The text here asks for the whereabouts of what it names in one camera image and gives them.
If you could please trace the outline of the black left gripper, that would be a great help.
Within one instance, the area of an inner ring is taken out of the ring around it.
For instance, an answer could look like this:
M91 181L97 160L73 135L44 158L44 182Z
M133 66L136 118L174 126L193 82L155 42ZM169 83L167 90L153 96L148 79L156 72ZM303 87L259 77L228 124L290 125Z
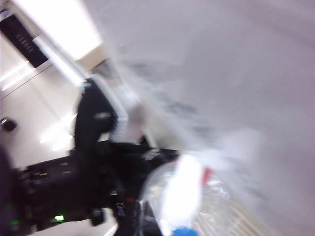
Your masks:
M91 148L71 150L79 167L79 179L87 204L109 204L111 192L118 203L140 194L147 177L158 167L175 161L179 152L146 144L98 142Z

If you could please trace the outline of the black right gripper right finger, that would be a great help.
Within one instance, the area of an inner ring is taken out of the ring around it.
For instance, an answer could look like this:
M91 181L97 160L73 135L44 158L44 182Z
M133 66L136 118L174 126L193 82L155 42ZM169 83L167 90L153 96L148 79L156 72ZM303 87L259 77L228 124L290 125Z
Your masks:
M162 236L161 230L148 201L144 201L141 208L141 235Z

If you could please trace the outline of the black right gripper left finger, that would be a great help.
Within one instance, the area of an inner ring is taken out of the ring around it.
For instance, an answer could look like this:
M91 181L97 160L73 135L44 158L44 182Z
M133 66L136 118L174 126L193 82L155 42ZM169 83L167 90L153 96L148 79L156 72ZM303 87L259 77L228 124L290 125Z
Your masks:
M118 225L114 236L138 236L140 231L140 203L132 203L126 217Z

